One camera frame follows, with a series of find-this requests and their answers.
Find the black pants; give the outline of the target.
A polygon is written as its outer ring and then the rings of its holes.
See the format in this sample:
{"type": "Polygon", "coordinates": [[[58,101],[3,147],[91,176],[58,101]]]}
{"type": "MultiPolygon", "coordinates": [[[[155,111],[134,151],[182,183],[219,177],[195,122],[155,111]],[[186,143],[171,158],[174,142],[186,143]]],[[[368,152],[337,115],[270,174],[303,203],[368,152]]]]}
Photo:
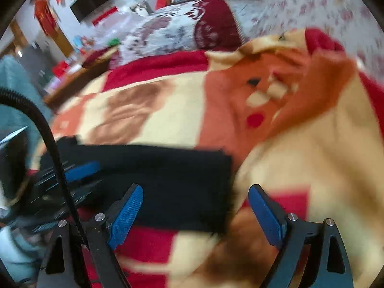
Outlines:
{"type": "Polygon", "coordinates": [[[224,233],[232,208],[232,158],[222,151],[142,145],[81,145],[76,138],[57,142],[68,166],[96,161],[100,183],[81,202],[104,212],[134,183],[143,188],[135,224],[176,231],[224,233]]]}

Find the wooden side table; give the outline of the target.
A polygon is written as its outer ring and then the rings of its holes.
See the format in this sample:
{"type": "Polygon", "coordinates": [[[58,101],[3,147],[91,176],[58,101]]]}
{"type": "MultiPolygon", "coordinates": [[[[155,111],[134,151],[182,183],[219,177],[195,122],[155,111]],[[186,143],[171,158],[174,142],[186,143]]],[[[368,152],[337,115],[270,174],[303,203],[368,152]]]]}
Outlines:
{"type": "Polygon", "coordinates": [[[103,75],[108,70],[109,62],[117,50],[117,46],[109,48],[103,55],[95,59],[88,68],[81,67],[75,73],[67,75],[57,90],[44,97],[44,103],[52,111],[56,111],[67,100],[84,89],[89,82],[103,75]]]}

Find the floral pink bedsheet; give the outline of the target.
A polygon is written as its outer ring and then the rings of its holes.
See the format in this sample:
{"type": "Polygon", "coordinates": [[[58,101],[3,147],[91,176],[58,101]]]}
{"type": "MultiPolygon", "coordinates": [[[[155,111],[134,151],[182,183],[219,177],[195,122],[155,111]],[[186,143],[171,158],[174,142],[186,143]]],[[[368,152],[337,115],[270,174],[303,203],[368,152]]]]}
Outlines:
{"type": "Polygon", "coordinates": [[[362,0],[230,1],[245,40],[317,27],[383,80],[383,30],[362,0]]]}

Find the red hanging knot ornament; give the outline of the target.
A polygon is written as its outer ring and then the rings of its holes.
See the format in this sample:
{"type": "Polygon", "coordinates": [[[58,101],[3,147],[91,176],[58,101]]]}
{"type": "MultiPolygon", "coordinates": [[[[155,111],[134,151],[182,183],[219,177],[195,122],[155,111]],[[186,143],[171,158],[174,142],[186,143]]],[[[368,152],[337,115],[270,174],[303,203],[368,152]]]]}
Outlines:
{"type": "Polygon", "coordinates": [[[36,0],[34,17],[40,24],[44,34],[49,37],[57,35],[57,22],[49,8],[47,0],[36,0]]]}

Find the red orange cartoon blanket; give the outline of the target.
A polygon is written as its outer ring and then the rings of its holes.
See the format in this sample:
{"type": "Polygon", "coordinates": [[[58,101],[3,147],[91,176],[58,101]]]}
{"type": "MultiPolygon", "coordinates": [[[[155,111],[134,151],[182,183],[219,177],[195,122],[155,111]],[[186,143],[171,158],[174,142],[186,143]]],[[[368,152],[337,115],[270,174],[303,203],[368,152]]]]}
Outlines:
{"type": "Polygon", "coordinates": [[[134,228],[116,250],[134,287],[258,287],[277,251],[246,202],[254,183],[300,218],[335,220],[354,286],[383,278],[383,86],[320,30],[136,60],[88,84],[51,130],[231,155],[229,237],[134,228]]]}

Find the white plastic bag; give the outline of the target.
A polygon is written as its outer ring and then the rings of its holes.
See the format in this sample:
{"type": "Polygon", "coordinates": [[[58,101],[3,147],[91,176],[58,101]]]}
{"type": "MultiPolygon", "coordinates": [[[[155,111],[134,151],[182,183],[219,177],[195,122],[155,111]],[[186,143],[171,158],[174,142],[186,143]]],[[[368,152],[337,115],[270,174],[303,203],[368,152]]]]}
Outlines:
{"type": "Polygon", "coordinates": [[[124,39],[144,20],[135,12],[115,12],[100,21],[94,30],[92,39],[96,48],[106,48],[112,39],[124,39]]]}

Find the floral white maroon pillow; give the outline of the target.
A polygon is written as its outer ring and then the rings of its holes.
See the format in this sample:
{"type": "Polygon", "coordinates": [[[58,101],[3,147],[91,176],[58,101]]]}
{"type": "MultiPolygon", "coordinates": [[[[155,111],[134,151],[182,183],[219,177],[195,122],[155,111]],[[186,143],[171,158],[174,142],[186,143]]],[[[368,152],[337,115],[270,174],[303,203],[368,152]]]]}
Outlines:
{"type": "Polygon", "coordinates": [[[189,1],[145,17],[122,39],[110,68],[179,51],[235,51],[244,42],[241,25],[227,2],[189,1]]]}

